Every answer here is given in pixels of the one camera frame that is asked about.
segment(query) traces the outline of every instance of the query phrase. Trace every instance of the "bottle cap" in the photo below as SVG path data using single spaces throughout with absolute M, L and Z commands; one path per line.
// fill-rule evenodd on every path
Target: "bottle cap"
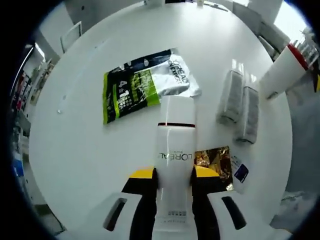
M 191 97 L 163 96 L 159 126 L 195 127 L 196 107 Z

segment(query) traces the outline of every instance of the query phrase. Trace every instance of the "white round table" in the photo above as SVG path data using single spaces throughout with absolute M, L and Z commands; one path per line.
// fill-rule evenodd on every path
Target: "white round table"
M 197 97 L 197 149 L 229 145 L 249 169 L 245 197 L 270 222 L 284 193 L 292 155 L 285 94 L 261 100 L 258 137 L 237 147 L 215 121 L 232 59 L 258 79 L 272 64 L 249 28 L 231 12 L 192 3 L 127 7 L 88 30 L 54 67 L 39 96 L 30 132 L 34 177 L 53 213 L 72 229 L 135 170 L 152 166 L 160 106 L 103 125 L 104 73 L 133 59 L 177 47 L 202 95 Z M 57 110 L 67 93 L 64 113 Z

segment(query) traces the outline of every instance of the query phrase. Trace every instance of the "gold foil packet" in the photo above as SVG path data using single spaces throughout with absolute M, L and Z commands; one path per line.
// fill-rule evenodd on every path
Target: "gold foil packet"
M 227 191 L 234 189 L 230 149 L 228 146 L 196 151 L 194 164 L 214 170 L 219 174 Z

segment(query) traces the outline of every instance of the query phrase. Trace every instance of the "white bottle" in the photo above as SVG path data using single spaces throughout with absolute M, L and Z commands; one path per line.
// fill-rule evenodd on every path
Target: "white bottle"
M 197 237 L 190 186 L 196 151 L 195 123 L 192 98 L 164 96 L 161 99 L 154 164 L 158 190 L 153 240 L 164 232 L 169 239 L 173 233 L 183 239 Z

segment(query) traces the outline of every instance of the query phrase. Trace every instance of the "white table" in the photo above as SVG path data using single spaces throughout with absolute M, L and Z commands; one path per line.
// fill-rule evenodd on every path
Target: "white table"
M 71 229 L 111 192 L 121 191 L 132 172 L 153 165 L 160 106 L 103 125 L 103 75 L 138 57 L 178 47 L 202 88 L 202 96 L 196 99 L 197 149 L 229 145 L 250 171 L 244 195 L 270 222 L 291 165 L 286 95 L 271 102 L 261 100 L 258 138 L 251 147 L 234 146 L 232 131 L 215 122 L 232 59 L 260 78 L 272 64 L 266 50 L 231 12 L 192 3 L 151 9 L 138 5 L 87 31 L 63 55 L 39 96 L 29 154 L 48 205 Z M 58 114 L 65 93 L 65 111 Z

